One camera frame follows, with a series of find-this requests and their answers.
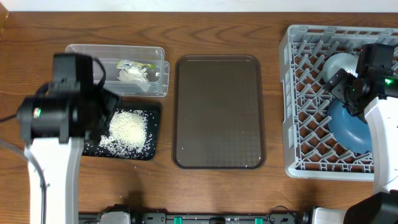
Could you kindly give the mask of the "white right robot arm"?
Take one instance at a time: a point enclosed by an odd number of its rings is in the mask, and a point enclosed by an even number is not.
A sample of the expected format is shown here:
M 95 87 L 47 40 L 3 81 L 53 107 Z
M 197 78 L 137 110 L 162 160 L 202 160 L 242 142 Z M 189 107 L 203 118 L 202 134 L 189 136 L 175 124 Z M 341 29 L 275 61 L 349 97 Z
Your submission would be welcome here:
M 397 223 L 397 78 L 338 70 L 324 86 L 364 116 L 371 133 L 373 194 L 347 210 L 315 208 L 310 223 Z

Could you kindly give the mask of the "dark blue bowl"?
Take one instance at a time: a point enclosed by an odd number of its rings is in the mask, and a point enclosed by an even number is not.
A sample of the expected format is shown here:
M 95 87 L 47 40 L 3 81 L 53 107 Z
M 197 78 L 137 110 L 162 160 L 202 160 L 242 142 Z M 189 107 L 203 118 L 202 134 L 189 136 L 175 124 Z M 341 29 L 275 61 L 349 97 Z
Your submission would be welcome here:
M 330 103 L 327 115 L 331 117 L 328 128 L 339 144 L 360 154 L 373 151 L 369 126 L 351 116 L 340 100 Z

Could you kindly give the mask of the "yellow snack wrapper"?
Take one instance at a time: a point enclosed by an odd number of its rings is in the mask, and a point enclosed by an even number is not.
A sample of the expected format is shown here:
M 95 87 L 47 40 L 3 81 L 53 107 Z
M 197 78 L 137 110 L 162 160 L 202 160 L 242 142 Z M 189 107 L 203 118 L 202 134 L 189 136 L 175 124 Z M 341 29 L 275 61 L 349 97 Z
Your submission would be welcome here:
M 147 68 L 155 68 L 154 64 L 150 63 L 142 63 L 142 62 L 136 62 L 132 60 L 120 60 L 116 64 L 117 69 L 130 69 L 132 67 L 147 67 Z

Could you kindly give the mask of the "green bowl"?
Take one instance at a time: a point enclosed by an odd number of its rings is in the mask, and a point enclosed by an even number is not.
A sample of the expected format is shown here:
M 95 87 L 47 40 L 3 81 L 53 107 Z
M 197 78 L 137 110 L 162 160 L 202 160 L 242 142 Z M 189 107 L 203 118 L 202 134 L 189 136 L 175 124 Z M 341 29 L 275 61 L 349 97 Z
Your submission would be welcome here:
M 327 83 L 329 79 L 340 69 L 344 69 L 347 73 L 358 76 L 356 67 L 359 57 L 348 53 L 338 53 L 331 56 L 324 64 L 320 75 L 323 81 Z

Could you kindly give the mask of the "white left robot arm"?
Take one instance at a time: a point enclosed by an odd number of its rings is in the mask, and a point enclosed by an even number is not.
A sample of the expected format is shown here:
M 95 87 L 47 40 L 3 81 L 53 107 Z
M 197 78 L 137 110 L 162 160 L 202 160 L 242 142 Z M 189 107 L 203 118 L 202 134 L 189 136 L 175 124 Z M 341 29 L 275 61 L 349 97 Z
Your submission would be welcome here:
M 78 223 L 78 176 L 84 143 L 99 142 L 120 97 L 108 90 L 41 87 L 18 109 L 29 161 L 30 222 Z

